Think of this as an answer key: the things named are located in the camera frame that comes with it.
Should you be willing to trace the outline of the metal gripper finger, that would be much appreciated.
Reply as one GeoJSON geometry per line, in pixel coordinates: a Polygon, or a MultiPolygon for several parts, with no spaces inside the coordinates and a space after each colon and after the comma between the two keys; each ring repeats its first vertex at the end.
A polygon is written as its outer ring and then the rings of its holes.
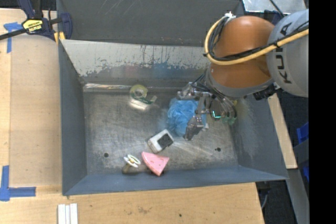
{"type": "Polygon", "coordinates": [[[178,100],[192,100],[198,97],[198,91],[195,88],[195,83],[189,82],[180,91],[177,92],[178,100]]]}
{"type": "Polygon", "coordinates": [[[187,123],[187,127],[184,134],[185,140],[192,140],[195,135],[198,135],[201,131],[207,131],[209,129],[206,115],[194,115],[187,123]]]}

